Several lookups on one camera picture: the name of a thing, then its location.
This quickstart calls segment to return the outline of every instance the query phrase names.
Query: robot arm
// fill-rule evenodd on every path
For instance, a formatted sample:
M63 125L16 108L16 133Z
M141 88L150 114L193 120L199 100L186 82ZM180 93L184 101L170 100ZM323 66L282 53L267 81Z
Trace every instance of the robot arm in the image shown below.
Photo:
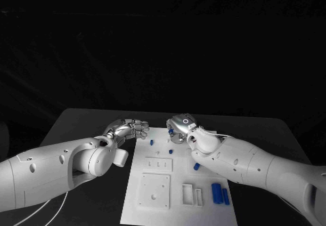
M144 139L148 123L114 121L101 136L34 148L0 162L0 212L37 205L122 167L125 139Z
M280 158L246 141L209 133L189 114L176 115L166 124L171 141L186 140L202 166L232 182L272 192L313 226L326 226L326 166Z

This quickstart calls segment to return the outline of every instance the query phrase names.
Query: blue cylinder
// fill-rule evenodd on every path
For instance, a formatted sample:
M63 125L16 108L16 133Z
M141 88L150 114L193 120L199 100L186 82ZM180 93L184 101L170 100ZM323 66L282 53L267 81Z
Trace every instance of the blue cylinder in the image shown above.
M213 201L215 204L222 204L220 184L212 184L212 201Z
M222 189L222 196L223 196L225 205L229 205L229 196L228 196L226 188Z
M200 166L200 164L196 163L194 166L193 166L193 170L197 170L199 169L199 166Z

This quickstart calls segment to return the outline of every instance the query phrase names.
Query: robotic hand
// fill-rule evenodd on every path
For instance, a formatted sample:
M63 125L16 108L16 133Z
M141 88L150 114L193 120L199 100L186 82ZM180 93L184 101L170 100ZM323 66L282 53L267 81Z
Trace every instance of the robotic hand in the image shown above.
M186 140L200 165L232 182L272 192L313 226L326 226L326 166L280 158L246 141L209 133L190 114L173 116L166 126L171 141Z
M114 121L95 138L34 148L0 162L0 212L37 205L102 176L111 164L122 167L127 139L147 136L148 123Z

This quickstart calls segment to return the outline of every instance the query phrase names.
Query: dark curtain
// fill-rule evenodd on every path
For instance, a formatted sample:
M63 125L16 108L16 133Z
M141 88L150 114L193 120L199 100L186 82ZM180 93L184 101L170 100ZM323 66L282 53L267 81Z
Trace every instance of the dark curtain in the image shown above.
M271 117L306 140L326 118L324 12L303 0L3 8L1 117L43 132L66 108Z

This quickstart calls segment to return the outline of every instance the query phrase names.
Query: gray table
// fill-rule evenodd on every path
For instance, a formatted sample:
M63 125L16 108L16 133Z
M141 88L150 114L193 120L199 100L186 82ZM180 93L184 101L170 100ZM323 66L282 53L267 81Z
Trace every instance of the gray table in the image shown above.
M106 125L119 118L140 119L150 123L150 127L164 128L166 120L176 114L180 113L68 109L56 120L40 146L101 135ZM193 116L205 129L216 130L218 133L251 142L277 156L310 164L291 131L281 120L199 114L193 114ZM119 224L134 146L135 139L128 140L121 146L128 151L125 166L119 168L112 165L101 177L83 183L68 193L62 210L50 225L115 226ZM268 191L231 181L229 190L239 226L310 225L306 218ZM60 207L63 197L65 195L60 195L52 199L21 226L43 226ZM0 213L0 225L14 225L40 206L42 204Z

